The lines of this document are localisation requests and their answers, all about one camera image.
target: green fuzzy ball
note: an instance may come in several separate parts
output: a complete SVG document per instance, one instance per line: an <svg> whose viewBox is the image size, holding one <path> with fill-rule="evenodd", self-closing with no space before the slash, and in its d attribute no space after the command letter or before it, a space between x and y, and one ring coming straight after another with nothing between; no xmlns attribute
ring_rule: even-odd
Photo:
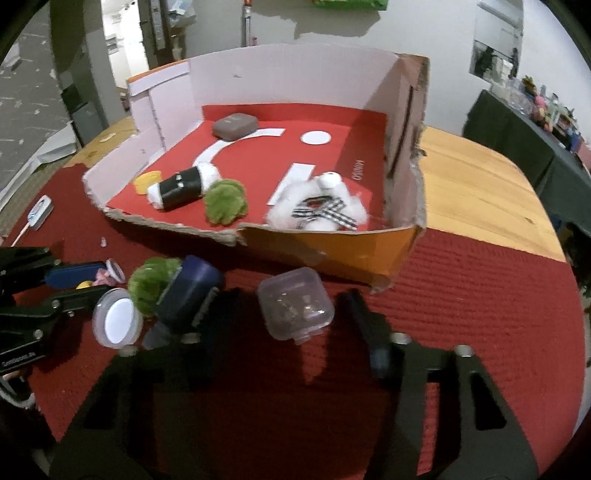
<svg viewBox="0 0 591 480"><path fill-rule="evenodd" d="M205 215L214 225L230 225L248 211L244 185L237 180L218 180L205 194Z"/></svg>
<svg viewBox="0 0 591 480"><path fill-rule="evenodd" d="M180 266L178 258L152 257L133 272L127 290L142 315L151 317L156 314L156 302Z"/></svg>

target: checkered ribbon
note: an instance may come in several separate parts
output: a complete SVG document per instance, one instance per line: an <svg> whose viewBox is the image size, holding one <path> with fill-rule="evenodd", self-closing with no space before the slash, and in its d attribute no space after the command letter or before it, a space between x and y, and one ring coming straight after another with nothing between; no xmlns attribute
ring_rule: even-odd
<svg viewBox="0 0 591 480"><path fill-rule="evenodd" d="M345 203L338 197L325 195L321 197L312 197L299 203L291 212L293 218L301 218L298 224L299 229L316 220L317 218L326 218L331 222L340 225L347 230L357 230L357 223L350 216L341 213L345 208Z"/></svg>

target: white ring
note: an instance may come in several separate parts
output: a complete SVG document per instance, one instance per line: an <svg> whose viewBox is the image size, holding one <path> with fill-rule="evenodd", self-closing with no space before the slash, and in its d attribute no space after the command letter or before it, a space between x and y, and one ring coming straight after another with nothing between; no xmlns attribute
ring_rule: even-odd
<svg viewBox="0 0 591 480"><path fill-rule="evenodd" d="M324 145L330 142L330 139L330 133L323 132L322 130L306 132L300 137L300 140L308 145Z"/></svg>

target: red tablecloth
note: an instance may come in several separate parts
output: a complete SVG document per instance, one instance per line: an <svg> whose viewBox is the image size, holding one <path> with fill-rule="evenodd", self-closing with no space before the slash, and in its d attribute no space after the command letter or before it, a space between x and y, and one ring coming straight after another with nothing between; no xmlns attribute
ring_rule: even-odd
<svg viewBox="0 0 591 480"><path fill-rule="evenodd" d="M195 254L225 271L229 287L246 291L288 269L239 248L111 222L84 195L83 171L66 168L51 179L42 193L55 210L21 245L54 245L68 262L114 257L128 275L151 255ZM333 278L325 285L331 296L350 286ZM582 313L567 264L428 230L394 288L367 301L424 345L472 345L546 470L570 439L583 386ZM252 297L239 323L231 368L205 394L204 434L220 478L362 478L387 399L370 378L354 329L336 317L301 346L279 342L267 334ZM96 343L90 322L64 321L55 354L30 379L56 438L112 355ZM420 471L433 453L437 421L429 405Z"/></svg>

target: white cable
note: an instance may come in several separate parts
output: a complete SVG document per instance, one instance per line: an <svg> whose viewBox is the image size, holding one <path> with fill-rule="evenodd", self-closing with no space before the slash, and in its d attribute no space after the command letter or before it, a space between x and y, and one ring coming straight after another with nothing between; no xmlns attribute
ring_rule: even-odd
<svg viewBox="0 0 591 480"><path fill-rule="evenodd" d="M18 241L21 239L21 237L22 237L22 236L25 234L25 232L26 232L27 230L29 230L29 227L30 227L30 225L29 225L29 222L25 223L25 226L24 226L24 227L22 227L22 230L21 230L21 232L18 234L18 236L16 237L15 241L14 241L14 242L12 242L12 245L11 245L11 247L14 247L14 246L17 244L17 242L18 242Z"/></svg>

